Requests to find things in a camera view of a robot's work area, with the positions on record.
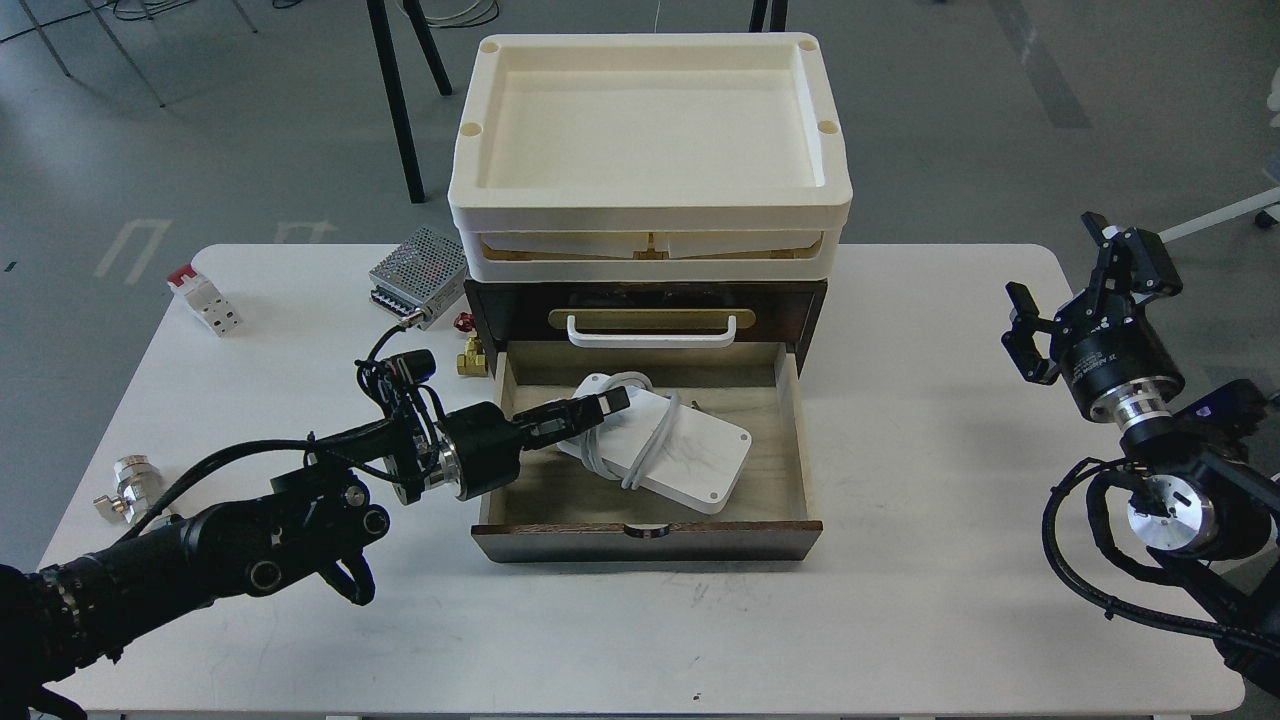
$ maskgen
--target white plastic tray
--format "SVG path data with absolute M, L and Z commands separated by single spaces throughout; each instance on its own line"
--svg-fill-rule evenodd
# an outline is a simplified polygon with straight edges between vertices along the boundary
M 449 187 L 477 279 L 818 279 L 851 200 L 809 35 L 480 44 Z

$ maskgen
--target floor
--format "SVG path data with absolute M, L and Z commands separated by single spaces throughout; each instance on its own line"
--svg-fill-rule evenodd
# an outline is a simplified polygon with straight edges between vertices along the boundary
M 33 5 L 45 20 L 83 9 Z M 411 205 L 364 4 L 244 5 L 259 35 L 225 3 L 113 20 L 164 109 L 91 17 L 47 31 L 73 78 L 35 33 L 0 44 L 5 562 L 40 562 L 170 300 L 164 277 L 198 249 L 451 225 L 451 150 L 481 37 L 741 31 L 750 9 L 507 0 L 489 26 L 436 33 L 460 88 L 443 99 L 392 10 L 430 196 Z M 1158 232 L 1274 187 L 1262 168 L 1280 141 L 1265 105 L 1277 20 L 1270 0 L 797 0 L 788 29 L 822 41 L 840 105 L 855 186 L 844 242 L 1036 242 L 1078 287 L 1093 263 L 1082 211 Z M 0 4 L 0 36 L 27 27 Z M 1187 291 L 1151 316 L 1188 378 L 1184 401 L 1235 377 L 1280 382 L 1277 241 L 1242 218 L 1170 245 Z M 1274 428 L 1261 434 L 1260 466 L 1280 465 L 1277 448 Z M 1251 691 L 1222 717 L 1277 715 Z

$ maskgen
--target white power adapter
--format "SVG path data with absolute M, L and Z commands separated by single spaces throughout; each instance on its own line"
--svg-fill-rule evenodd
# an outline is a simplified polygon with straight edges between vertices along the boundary
M 628 379 L 640 378 L 652 387 L 648 378 L 639 373 L 626 375 Z M 577 386 L 573 397 L 603 392 L 618 384 L 617 378 L 620 375 L 593 373 Z M 557 447 L 581 459 L 582 443 L 595 442 L 595 455 L 614 475 L 598 471 L 602 477 L 622 478 L 637 461 L 643 461 L 639 487 L 707 515 L 723 510 L 746 462 L 751 433 L 680 405 L 673 411 L 662 445 L 654 447 L 649 457 L 641 459 L 645 445 L 660 430 L 672 401 L 635 384 L 627 383 L 626 388 L 630 407 L 605 418 L 594 433 L 563 441 Z

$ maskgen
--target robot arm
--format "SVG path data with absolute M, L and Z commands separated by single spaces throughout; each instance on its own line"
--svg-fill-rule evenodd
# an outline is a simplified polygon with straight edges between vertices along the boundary
M 1089 286 L 1044 319 L 1027 287 L 1009 283 L 1012 327 L 1001 342 L 1023 379 L 1052 384 L 1061 375 L 1085 420 L 1115 423 L 1125 456 L 1082 461 L 1053 488 L 1042 525 L 1044 555 L 1059 578 L 1103 607 L 1107 619 L 1120 615 L 1212 638 L 1229 667 L 1280 694 L 1280 565 L 1252 592 L 1207 568 L 1258 553 L 1280 521 L 1280 489 L 1249 466 L 1243 442 L 1265 418 L 1267 400 L 1253 383 L 1236 380 L 1171 413 L 1166 404 L 1184 380 L 1144 309 L 1181 291 L 1178 272 L 1158 236 L 1106 227 L 1094 213 L 1083 220 L 1098 246 Z M 1048 357 L 1037 350 L 1036 333 L 1050 336 Z M 1181 587 L 1215 621 L 1124 602 L 1066 564 L 1056 518 L 1068 493 L 1084 482 L 1089 525 L 1103 556 L 1142 582 Z M 1129 492 L 1129 527 L 1156 566 L 1116 547 L 1106 505 L 1106 493 L 1116 488 Z
M 0 720 L 26 719 L 28 707 L 84 717 L 42 685 L 100 657 L 119 660 L 133 639 L 221 597 L 264 597 L 317 574 L 356 605 L 372 601 L 374 577 L 362 551 L 387 534 L 390 518 L 369 502 L 353 469 L 390 482 L 404 505 L 443 484 L 470 500 L 515 480 L 522 450 L 573 437 L 628 405 L 626 388 L 616 388 L 509 420 L 492 402 L 445 414 L 425 384 L 435 372 L 429 351 L 376 360 L 403 327 L 357 361 L 357 384 L 383 410 L 381 420 L 321 439 L 224 448 L 175 480 L 111 547 L 38 573 L 0 565 Z M 421 391 L 430 395 L 431 410 Z M 214 470 L 278 450 L 306 455 L 302 468 L 270 480 L 271 495 L 214 505 L 143 533 Z M 376 459 L 385 471 L 367 465 Z

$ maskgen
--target wooden drawer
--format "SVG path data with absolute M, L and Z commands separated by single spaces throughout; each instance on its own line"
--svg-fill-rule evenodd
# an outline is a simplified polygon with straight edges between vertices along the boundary
M 639 370 L 655 392 L 751 433 L 724 509 L 703 515 L 653 492 L 625 491 L 554 447 L 521 456 L 520 478 L 484 496 L 471 536 L 498 562 L 803 560 L 822 533 L 812 509 L 796 357 L 780 342 L 723 348 L 581 348 L 511 342 L 497 356 L 508 415 L 572 395 L 591 373 Z

